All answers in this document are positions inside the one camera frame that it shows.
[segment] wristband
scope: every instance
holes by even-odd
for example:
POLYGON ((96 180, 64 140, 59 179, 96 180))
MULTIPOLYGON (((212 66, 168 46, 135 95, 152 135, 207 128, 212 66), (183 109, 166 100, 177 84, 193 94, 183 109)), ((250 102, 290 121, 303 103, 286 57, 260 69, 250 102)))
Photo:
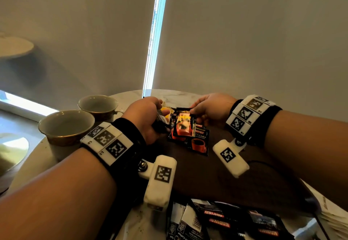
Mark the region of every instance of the wristband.
POLYGON ((81 147, 96 156, 115 181, 127 178, 125 172, 137 172, 141 146, 146 144, 137 127, 124 118, 112 124, 102 122, 80 141, 81 147))
POLYGON ((268 127, 281 108, 258 95, 238 100, 226 121, 229 131, 240 142, 263 147, 268 127))

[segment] hand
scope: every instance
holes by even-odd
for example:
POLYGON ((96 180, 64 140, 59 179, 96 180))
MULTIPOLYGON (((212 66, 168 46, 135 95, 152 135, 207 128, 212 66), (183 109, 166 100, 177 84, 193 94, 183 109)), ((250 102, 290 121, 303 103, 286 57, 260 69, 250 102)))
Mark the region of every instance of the hand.
MULTIPOLYGON (((163 101, 156 97, 145 97, 133 102, 122 116, 138 128, 148 145, 160 137, 160 134, 155 132, 151 125, 156 120, 157 109, 162 108, 162 103, 163 101)), ((163 110, 162 113, 166 116, 170 111, 163 110)))
POLYGON ((208 125, 209 119, 219 122, 227 120, 236 98, 224 93, 211 93, 199 98, 190 108, 190 114, 197 115, 197 123, 208 125))

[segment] pile of coffee sachets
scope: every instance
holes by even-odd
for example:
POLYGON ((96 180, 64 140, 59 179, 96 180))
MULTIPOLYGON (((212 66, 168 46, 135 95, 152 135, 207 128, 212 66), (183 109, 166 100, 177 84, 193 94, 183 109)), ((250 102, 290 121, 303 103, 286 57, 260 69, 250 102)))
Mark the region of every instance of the pile of coffee sachets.
POLYGON ((194 115, 190 115, 190 108, 172 108, 169 126, 171 132, 168 141, 181 144, 195 152, 208 155, 209 130, 196 124, 194 115))
POLYGON ((198 199, 169 203, 167 240, 244 240, 246 233, 256 240, 294 239, 271 212, 198 199))

